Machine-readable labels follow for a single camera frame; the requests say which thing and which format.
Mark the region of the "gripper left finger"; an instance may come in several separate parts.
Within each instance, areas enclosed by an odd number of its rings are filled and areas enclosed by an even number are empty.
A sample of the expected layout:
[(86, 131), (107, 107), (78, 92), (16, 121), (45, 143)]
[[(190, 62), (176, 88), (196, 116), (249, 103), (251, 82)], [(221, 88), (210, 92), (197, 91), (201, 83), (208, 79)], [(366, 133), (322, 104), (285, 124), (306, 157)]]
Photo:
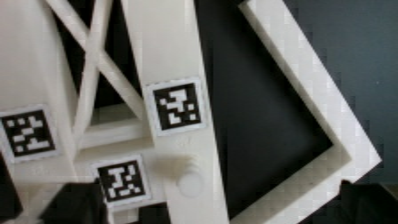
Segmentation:
[(43, 224), (109, 224), (103, 194), (96, 183), (68, 183), (52, 199)]

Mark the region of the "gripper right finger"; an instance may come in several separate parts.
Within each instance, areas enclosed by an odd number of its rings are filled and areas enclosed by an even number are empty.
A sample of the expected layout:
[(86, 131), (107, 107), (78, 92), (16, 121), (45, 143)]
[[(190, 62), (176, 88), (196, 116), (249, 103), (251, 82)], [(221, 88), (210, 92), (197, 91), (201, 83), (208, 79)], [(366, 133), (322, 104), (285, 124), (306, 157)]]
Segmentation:
[(398, 224), (398, 184), (343, 180), (338, 199), (343, 224)]

